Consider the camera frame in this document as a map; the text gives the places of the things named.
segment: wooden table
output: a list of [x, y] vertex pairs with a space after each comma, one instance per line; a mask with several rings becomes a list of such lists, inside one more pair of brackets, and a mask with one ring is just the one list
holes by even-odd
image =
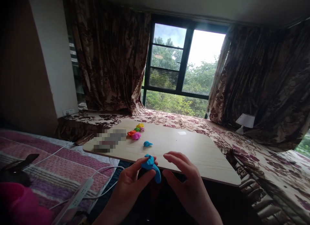
[[[98, 145], [111, 133], [115, 133], [116, 130], [123, 130], [123, 132], [126, 130], [127, 133], [138, 124], [139, 122], [124, 119], [120, 124], [107, 130], [107, 133], [102, 134], [101, 137], [95, 137], [85, 143], [83, 149], [85, 152], [130, 162], [135, 162], [145, 154], [150, 154], [157, 156], [160, 169], [169, 169], [178, 173], [180, 170], [173, 163], [169, 163], [163, 154], [169, 151], [182, 152], [198, 168], [203, 179], [232, 186], [240, 185], [241, 180], [238, 174], [211, 138], [204, 134], [144, 123], [145, 131], [141, 132], [139, 140], [123, 137], [109, 153], [94, 151], [94, 145]], [[145, 141], [153, 143], [153, 146], [143, 147]]]

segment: ceiling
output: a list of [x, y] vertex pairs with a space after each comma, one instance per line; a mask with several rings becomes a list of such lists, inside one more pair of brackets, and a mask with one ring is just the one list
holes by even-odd
[[310, 0], [110, 0], [136, 9], [224, 22], [285, 26], [310, 17]]

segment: curtain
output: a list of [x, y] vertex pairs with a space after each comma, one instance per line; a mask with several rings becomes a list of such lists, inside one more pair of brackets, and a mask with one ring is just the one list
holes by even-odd
[[210, 120], [240, 127], [242, 113], [255, 115], [246, 135], [294, 149], [310, 125], [309, 33], [310, 21], [283, 30], [231, 27], [210, 91]]
[[140, 93], [150, 14], [105, 0], [66, 1], [87, 107], [144, 112]]

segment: sky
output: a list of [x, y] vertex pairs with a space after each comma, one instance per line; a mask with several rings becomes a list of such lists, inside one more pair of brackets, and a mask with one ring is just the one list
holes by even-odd
[[[155, 25], [154, 37], [161, 37], [164, 42], [171, 38], [176, 47], [184, 47], [185, 34], [184, 28]], [[195, 30], [188, 62], [195, 64], [195, 67], [200, 66], [201, 61], [215, 62], [214, 55], [220, 54], [224, 38], [225, 34]]]

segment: power strip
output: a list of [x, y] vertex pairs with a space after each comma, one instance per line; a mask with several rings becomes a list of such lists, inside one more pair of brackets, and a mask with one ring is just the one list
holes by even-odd
[[57, 215], [52, 224], [62, 224], [70, 222], [75, 215], [78, 205], [81, 203], [85, 194], [88, 192], [94, 182], [93, 178], [86, 179], [77, 189], [71, 199], [65, 204], [64, 208]]

